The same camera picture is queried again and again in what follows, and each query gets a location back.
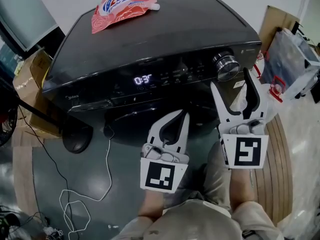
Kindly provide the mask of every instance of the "power cord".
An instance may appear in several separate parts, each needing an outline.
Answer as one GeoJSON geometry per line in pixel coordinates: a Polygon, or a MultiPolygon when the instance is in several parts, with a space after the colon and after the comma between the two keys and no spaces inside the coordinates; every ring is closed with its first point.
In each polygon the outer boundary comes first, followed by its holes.
{"type": "Polygon", "coordinates": [[[41,214],[43,214],[43,213],[40,212],[40,211],[37,211],[34,215],[28,217],[28,218],[25,220],[24,223],[22,223],[20,226],[18,226],[18,227],[17,227],[16,229],[14,229],[13,231],[9,232],[9,234],[17,231],[18,229],[20,229],[20,228],[23,227],[24,225],[28,224],[30,221],[32,221],[32,219],[33,219],[34,217],[36,217],[36,218],[38,218],[39,220],[41,220],[42,225],[44,225],[43,219],[42,219],[41,217],[36,216],[36,214],[40,214],[40,215],[41,215],[41,214]]]}
{"type": "MultiPolygon", "coordinates": [[[[49,152],[47,151],[45,145],[41,142],[41,140],[39,139],[38,135],[36,134],[35,130],[31,127],[30,124],[27,123],[26,117],[25,117],[24,113],[22,112],[21,107],[20,107],[20,106],[18,106],[18,107],[19,107],[19,109],[20,109],[20,112],[21,112],[21,115],[22,115],[22,118],[23,118],[25,124],[26,124],[27,126],[29,126],[30,129],[33,131],[33,134],[36,136],[36,138],[38,139],[38,141],[41,143],[41,145],[42,145],[42,147],[44,148],[46,154],[47,154],[48,157],[51,159],[51,161],[54,163],[55,168],[56,168],[56,171],[57,171],[58,174],[65,180],[66,189],[69,190],[68,180],[66,179],[66,177],[64,177],[64,176],[60,173],[56,161],[51,157],[51,155],[50,155],[49,152]]],[[[68,203],[69,203],[69,202],[70,202],[70,195],[69,195],[69,193],[68,193],[68,198],[67,198],[67,200],[68,200],[68,203]]],[[[72,209],[71,209],[71,207],[70,207],[69,209],[70,209],[70,217],[71,217],[71,219],[72,219],[72,209]]]]}
{"type": "MultiPolygon", "coordinates": [[[[6,206],[4,206],[4,205],[0,205],[0,214],[3,214],[3,213],[4,213],[4,214],[18,214],[19,212],[13,211],[13,210],[9,210],[8,207],[6,207],[6,206]]],[[[38,217],[38,216],[36,216],[36,214],[40,214],[40,216],[42,215],[44,218],[46,218],[46,215],[45,215],[43,212],[37,211],[34,215],[30,216],[28,219],[30,219],[31,217],[36,217],[36,218],[40,219],[41,222],[43,223],[43,219],[40,218],[40,217],[38,217]]]]}
{"type": "Polygon", "coordinates": [[[63,190],[61,191],[61,194],[60,194],[60,197],[59,197],[59,202],[60,202],[61,209],[63,210],[63,218],[64,218],[64,221],[65,221],[67,227],[68,227],[69,230],[70,230],[70,232],[68,233],[68,238],[69,238],[69,240],[70,240],[70,234],[71,234],[71,233],[78,233],[78,232],[80,232],[80,231],[85,231],[85,230],[87,229],[88,224],[89,224],[90,221],[91,221],[91,216],[90,216],[90,213],[89,213],[86,205],[85,205],[81,200],[76,200],[76,201],[70,202],[70,199],[69,199],[70,195],[69,195],[69,193],[70,193],[70,192],[71,192],[71,193],[74,193],[74,194],[78,195],[79,197],[88,198],[88,199],[90,199],[90,200],[92,200],[92,201],[95,201],[95,202],[100,202],[100,201],[102,201],[102,200],[106,197],[106,195],[108,194],[108,192],[110,191],[110,189],[111,189],[111,187],[112,187],[112,177],[111,177],[110,170],[109,170],[108,156],[109,156],[109,152],[110,152],[111,140],[112,140],[112,138],[115,136],[115,132],[114,132],[114,130],[110,127],[110,125],[108,125],[108,127],[109,127],[110,130],[112,131],[112,136],[109,138],[108,149],[107,149],[106,156],[105,156],[105,163],[106,163],[106,169],[107,169],[107,172],[108,172],[108,176],[109,176],[109,179],[110,179],[110,185],[109,185],[109,187],[107,188],[107,190],[105,191],[105,193],[103,194],[103,196],[102,196],[100,199],[94,199],[94,198],[92,198],[92,197],[89,197],[89,196],[86,196],[86,195],[83,195],[83,194],[79,194],[79,193],[77,193],[77,192],[69,189],[69,187],[68,187],[68,180],[60,173],[56,161],[49,155],[49,153],[48,153],[45,145],[40,141],[40,139],[39,139],[39,137],[37,136],[35,130],[27,123],[27,121],[26,121],[26,119],[25,119],[25,117],[24,117],[24,114],[23,114],[22,109],[21,109],[20,106],[19,106],[19,109],[20,109],[20,111],[21,111],[21,114],[22,114],[22,117],[23,117],[23,119],[24,119],[24,122],[31,128],[31,130],[33,131],[34,135],[36,136],[36,138],[38,139],[38,141],[39,141],[39,142],[41,143],[41,145],[43,146],[43,148],[44,148],[45,152],[47,153],[47,155],[49,156],[49,158],[54,162],[55,168],[56,168],[57,172],[59,173],[59,175],[60,175],[62,178],[64,178],[64,180],[65,180],[65,182],[66,182],[66,188],[67,188],[67,189],[63,189],[63,190]],[[64,192],[67,192],[67,193],[68,193],[68,203],[65,205],[65,207],[63,207],[62,202],[61,202],[61,197],[62,197],[62,195],[64,194],[64,192]],[[74,224],[73,224],[73,222],[72,222],[71,204],[75,204],[75,203],[81,203],[81,204],[84,206],[85,211],[87,212],[88,217],[89,217],[89,220],[88,220],[88,222],[86,223],[86,225],[85,225],[85,227],[84,227],[83,229],[78,229],[78,230],[77,230],[77,229],[74,227],[74,224]],[[66,211],[67,211],[68,206],[70,206],[70,217],[71,217],[71,219],[70,219],[69,216],[66,214],[66,211]]]}
{"type": "Polygon", "coordinates": [[[85,231],[85,230],[87,229],[88,224],[89,224],[90,221],[91,221],[91,216],[90,216],[90,213],[89,213],[86,205],[85,205],[81,200],[77,200],[77,201],[73,201],[73,202],[69,202],[69,201],[68,201],[68,203],[65,205],[65,207],[63,207],[62,202],[61,202],[61,197],[62,197],[62,195],[64,194],[64,192],[68,192],[68,193],[71,192],[71,193],[74,193],[74,194],[78,195],[79,197],[88,198],[88,199],[90,199],[90,200],[92,200],[92,201],[95,201],[95,202],[100,202],[100,201],[102,201],[102,200],[106,197],[106,195],[108,194],[109,190],[111,189],[111,186],[112,186],[112,177],[111,177],[110,170],[109,170],[109,165],[108,165],[108,156],[109,156],[109,152],[110,152],[111,139],[115,136],[115,132],[114,132],[114,130],[112,130],[112,128],[110,127],[110,125],[109,125],[109,128],[110,128],[110,130],[112,131],[112,136],[109,138],[109,145],[108,145],[108,149],[107,149],[106,156],[105,156],[105,163],[106,163],[106,169],[107,169],[107,172],[108,172],[108,176],[109,176],[109,179],[110,179],[110,185],[109,185],[109,187],[107,188],[107,190],[105,191],[105,193],[103,194],[103,196],[102,196],[100,199],[94,199],[94,198],[92,198],[92,197],[89,197],[89,196],[86,196],[86,195],[83,195],[83,194],[79,194],[79,193],[77,193],[77,192],[75,192],[75,191],[73,191],[73,190],[69,190],[69,189],[64,189],[64,190],[61,191],[60,198],[59,198],[59,202],[60,202],[61,209],[63,210],[63,218],[64,218],[64,221],[65,221],[66,225],[68,226],[68,228],[69,228],[69,230],[70,230],[70,232],[68,233],[68,238],[69,238],[69,240],[70,240],[70,234],[71,234],[71,233],[78,233],[78,232],[80,232],[80,231],[85,231]],[[70,218],[68,217],[68,215],[66,214],[66,210],[67,210],[68,206],[70,206],[71,204],[75,204],[75,203],[81,203],[81,204],[83,205],[85,211],[87,212],[88,217],[89,217],[89,220],[88,220],[88,222],[86,223],[86,225],[85,225],[85,227],[84,227],[83,229],[75,230],[74,225],[73,225],[71,219],[70,219],[70,218]]]}

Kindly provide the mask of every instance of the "plastic bag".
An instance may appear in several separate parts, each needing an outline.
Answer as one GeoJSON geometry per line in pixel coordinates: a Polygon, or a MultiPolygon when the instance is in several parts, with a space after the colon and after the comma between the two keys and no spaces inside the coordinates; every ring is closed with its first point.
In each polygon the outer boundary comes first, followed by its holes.
{"type": "Polygon", "coordinates": [[[104,30],[109,25],[143,15],[148,9],[159,10],[157,0],[102,0],[91,19],[92,33],[104,30]]]}

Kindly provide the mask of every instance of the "cardboard box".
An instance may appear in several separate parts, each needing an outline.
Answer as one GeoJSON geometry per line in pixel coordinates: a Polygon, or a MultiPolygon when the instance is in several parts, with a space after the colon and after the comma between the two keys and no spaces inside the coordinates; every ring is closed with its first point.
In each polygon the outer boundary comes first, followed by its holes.
{"type": "Polygon", "coordinates": [[[266,52],[274,39],[277,28],[286,28],[292,30],[295,22],[300,20],[276,7],[268,5],[263,23],[259,32],[259,38],[262,41],[261,51],[266,52]]]}
{"type": "MultiPolygon", "coordinates": [[[[49,100],[42,96],[41,91],[38,92],[38,95],[32,103],[35,109],[43,112],[52,119],[55,119],[56,121],[62,120],[62,113],[57,107],[55,107],[55,105],[53,105],[49,100]]],[[[44,139],[57,139],[61,137],[59,128],[54,124],[45,121],[41,117],[31,113],[26,109],[22,109],[22,113],[26,122],[32,127],[38,137],[44,139]]],[[[34,132],[26,124],[24,118],[21,113],[18,113],[16,128],[34,135],[34,132]]]]}
{"type": "MultiPolygon", "coordinates": [[[[19,74],[13,80],[13,86],[21,100],[50,118],[61,122],[64,113],[42,95],[42,81],[50,64],[51,58],[43,50],[35,52],[24,61],[19,74]]],[[[57,126],[47,122],[25,108],[21,108],[21,110],[23,115],[20,109],[18,109],[18,120],[16,124],[18,129],[34,135],[34,132],[26,124],[27,122],[39,137],[44,139],[61,137],[57,126]]]]}
{"type": "Polygon", "coordinates": [[[312,46],[315,49],[315,52],[320,56],[320,47],[319,46],[312,46]]]}
{"type": "Polygon", "coordinates": [[[21,100],[33,106],[32,101],[42,89],[42,80],[51,64],[51,58],[39,50],[27,58],[18,74],[13,79],[13,86],[21,100]]]}

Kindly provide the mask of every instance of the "shirt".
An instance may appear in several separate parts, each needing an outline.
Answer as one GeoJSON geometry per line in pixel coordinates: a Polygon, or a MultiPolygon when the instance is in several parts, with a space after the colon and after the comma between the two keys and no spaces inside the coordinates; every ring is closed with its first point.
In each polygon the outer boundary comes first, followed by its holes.
{"type": "Polygon", "coordinates": [[[232,215],[215,206],[194,199],[169,209],[155,222],[140,216],[129,222],[112,240],[284,239],[256,202],[242,203],[232,215]]]}

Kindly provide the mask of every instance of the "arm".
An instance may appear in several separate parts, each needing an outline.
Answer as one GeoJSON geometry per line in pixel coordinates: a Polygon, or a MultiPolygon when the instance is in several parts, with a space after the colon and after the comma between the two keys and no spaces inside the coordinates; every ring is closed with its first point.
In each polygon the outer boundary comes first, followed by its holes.
{"type": "Polygon", "coordinates": [[[249,169],[232,169],[230,204],[232,219],[239,223],[248,240],[283,240],[280,230],[274,226],[263,207],[254,202],[249,169]]]}
{"type": "Polygon", "coordinates": [[[146,190],[138,217],[130,221],[112,240],[142,239],[145,231],[162,216],[163,210],[164,194],[146,190]]]}
{"type": "Polygon", "coordinates": [[[232,169],[230,181],[230,205],[233,211],[239,205],[255,200],[249,169],[232,169]]]}
{"type": "Polygon", "coordinates": [[[148,217],[153,222],[162,216],[164,211],[164,194],[146,190],[143,204],[138,213],[139,217],[148,217]]]}

